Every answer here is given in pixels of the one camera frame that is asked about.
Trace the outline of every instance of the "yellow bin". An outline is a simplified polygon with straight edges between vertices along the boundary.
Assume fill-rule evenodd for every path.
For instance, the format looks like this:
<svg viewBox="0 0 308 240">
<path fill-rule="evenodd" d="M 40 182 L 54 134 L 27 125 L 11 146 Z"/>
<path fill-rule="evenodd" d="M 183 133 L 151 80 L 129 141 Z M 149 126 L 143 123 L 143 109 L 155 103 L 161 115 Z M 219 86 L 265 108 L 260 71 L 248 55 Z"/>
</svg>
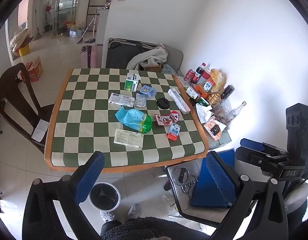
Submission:
<svg viewBox="0 0 308 240">
<path fill-rule="evenodd" d="M 28 43 L 25 47 L 19 48 L 19 49 L 18 49 L 18 52 L 19 52 L 19 55 L 20 55 L 21 57 L 23 57 L 23 56 L 29 54 L 29 53 L 30 53 L 30 51 L 29 51 L 29 43 Z"/>
</svg>

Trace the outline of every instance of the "cable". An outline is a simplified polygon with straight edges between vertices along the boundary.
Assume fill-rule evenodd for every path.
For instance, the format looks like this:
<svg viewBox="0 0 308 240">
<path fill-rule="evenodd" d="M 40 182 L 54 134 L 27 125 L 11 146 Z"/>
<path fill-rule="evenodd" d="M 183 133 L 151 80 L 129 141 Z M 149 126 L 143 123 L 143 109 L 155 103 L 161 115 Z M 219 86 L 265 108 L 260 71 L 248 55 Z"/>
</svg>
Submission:
<svg viewBox="0 0 308 240">
<path fill-rule="evenodd" d="M 299 186 L 300 186 L 300 185 L 302 185 L 305 181 L 306 181 L 306 179 L 305 179 L 305 180 L 303 180 L 303 181 L 299 184 Z"/>
</svg>

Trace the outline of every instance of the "pink suitcase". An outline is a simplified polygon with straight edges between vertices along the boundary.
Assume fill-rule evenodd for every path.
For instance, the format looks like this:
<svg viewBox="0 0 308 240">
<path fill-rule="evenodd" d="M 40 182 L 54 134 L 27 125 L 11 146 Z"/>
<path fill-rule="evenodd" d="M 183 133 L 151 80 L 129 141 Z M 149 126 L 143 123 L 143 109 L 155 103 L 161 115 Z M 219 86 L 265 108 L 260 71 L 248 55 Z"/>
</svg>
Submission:
<svg viewBox="0 0 308 240">
<path fill-rule="evenodd" d="M 97 47 L 85 45 L 81 48 L 81 68 L 97 68 Z"/>
</svg>

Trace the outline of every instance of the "dark wooden chair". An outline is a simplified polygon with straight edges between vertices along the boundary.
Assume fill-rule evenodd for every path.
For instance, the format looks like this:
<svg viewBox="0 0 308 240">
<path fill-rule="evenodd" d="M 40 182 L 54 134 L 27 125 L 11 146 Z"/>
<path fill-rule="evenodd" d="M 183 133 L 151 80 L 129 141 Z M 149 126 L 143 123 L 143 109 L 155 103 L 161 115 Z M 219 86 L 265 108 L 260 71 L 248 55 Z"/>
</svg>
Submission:
<svg viewBox="0 0 308 240">
<path fill-rule="evenodd" d="M 37 109 L 38 114 L 26 101 L 22 93 L 18 88 L 18 81 L 16 80 L 17 74 L 21 71 L 25 77 L 25 83 L 29 92 L 29 95 L 32 98 L 32 101 Z M 0 78 L 0 115 L 9 123 L 16 131 L 22 134 L 27 138 L 33 145 L 35 145 L 42 153 L 44 153 L 45 142 L 46 142 L 46 133 L 43 139 L 40 142 L 32 139 L 32 134 L 29 134 L 25 131 L 19 124 L 17 124 L 3 109 L 2 101 L 7 100 L 27 121 L 33 126 L 33 132 L 38 125 L 40 119 L 45 120 L 46 122 L 50 121 L 50 117 L 53 111 L 54 105 L 48 105 L 41 107 L 35 96 L 33 87 L 31 85 L 27 70 L 23 63 L 18 63 L 15 66 L 7 69 Z"/>
</svg>

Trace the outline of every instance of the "paper instruction sheet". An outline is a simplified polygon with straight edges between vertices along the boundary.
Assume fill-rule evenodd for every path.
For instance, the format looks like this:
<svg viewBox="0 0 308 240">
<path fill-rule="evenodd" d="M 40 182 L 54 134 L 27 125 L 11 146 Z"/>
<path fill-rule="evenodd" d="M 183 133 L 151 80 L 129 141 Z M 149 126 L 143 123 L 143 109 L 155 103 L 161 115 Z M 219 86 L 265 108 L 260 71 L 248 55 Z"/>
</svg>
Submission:
<svg viewBox="0 0 308 240">
<path fill-rule="evenodd" d="M 137 132 L 116 129 L 114 143 L 132 147 L 143 147 L 144 135 Z"/>
<path fill-rule="evenodd" d="M 35 141 L 40 142 L 43 139 L 43 137 L 44 137 L 44 135 L 45 135 L 45 133 L 48 129 L 48 125 L 49 125 L 49 122 L 46 122 L 46 121 L 40 119 L 39 122 L 38 122 L 38 125 L 36 126 L 36 128 L 33 132 L 32 138 Z"/>
</svg>

